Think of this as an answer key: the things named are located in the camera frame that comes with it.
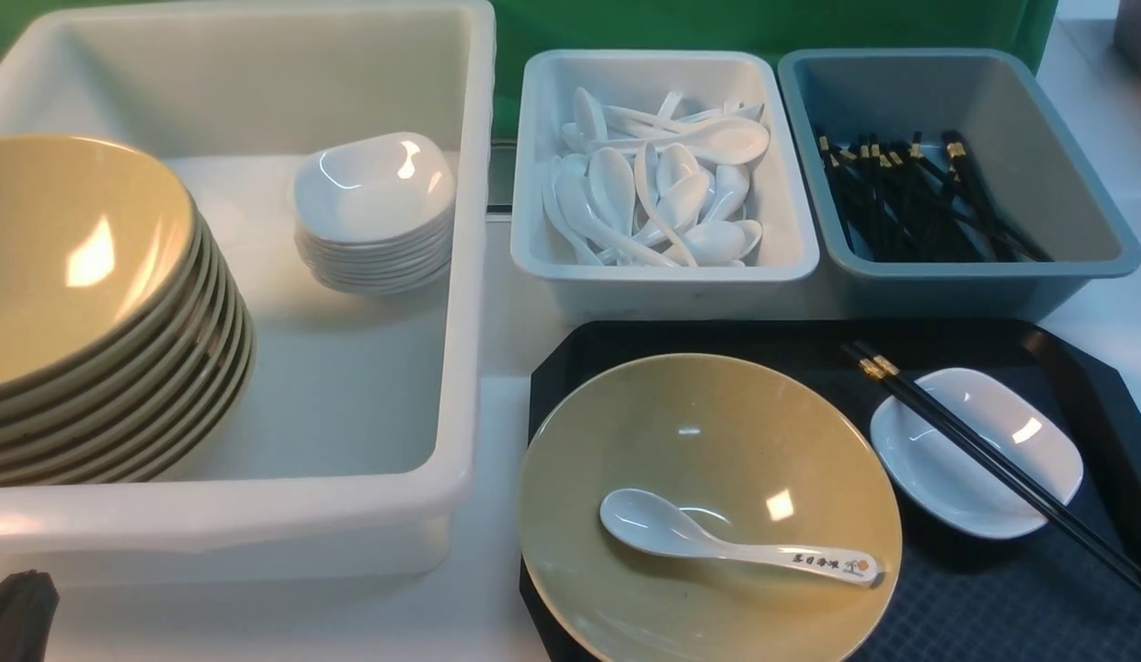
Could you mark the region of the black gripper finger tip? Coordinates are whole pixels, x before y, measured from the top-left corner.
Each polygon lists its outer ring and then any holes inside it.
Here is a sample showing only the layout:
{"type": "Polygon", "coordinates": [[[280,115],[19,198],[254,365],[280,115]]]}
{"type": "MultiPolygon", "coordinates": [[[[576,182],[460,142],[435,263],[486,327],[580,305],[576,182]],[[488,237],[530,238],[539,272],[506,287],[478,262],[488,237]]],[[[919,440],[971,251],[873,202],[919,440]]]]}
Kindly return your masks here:
{"type": "Polygon", "coordinates": [[[59,592],[37,570],[0,582],[0,661],[43,661],[59,592]]]}

